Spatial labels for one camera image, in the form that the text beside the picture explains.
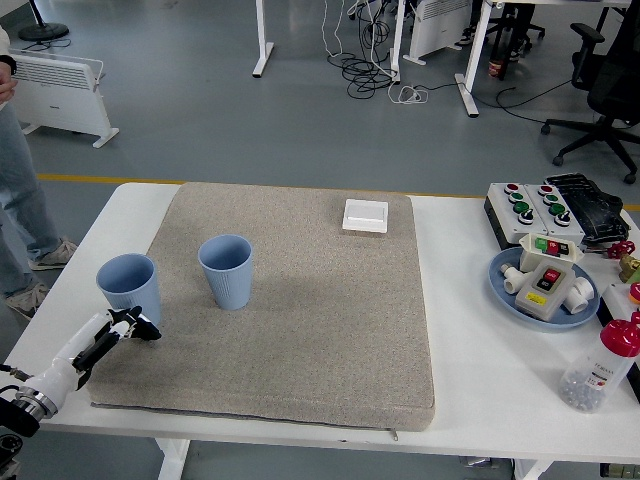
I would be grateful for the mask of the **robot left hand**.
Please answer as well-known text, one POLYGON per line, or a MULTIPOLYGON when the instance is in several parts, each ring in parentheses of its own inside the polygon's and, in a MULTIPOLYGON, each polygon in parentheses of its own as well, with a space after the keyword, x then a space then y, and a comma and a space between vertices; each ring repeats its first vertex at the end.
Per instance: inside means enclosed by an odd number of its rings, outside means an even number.
POLYGON ((16 395, 20 400, 35 400, 52 416, 63 406, 67 395, 80 389, 91 376, 93 367, 120 340, 161 338, 156 325, 136 306, 109 309, 95 314, 54 356, 51 366, 25 381, 16 395))

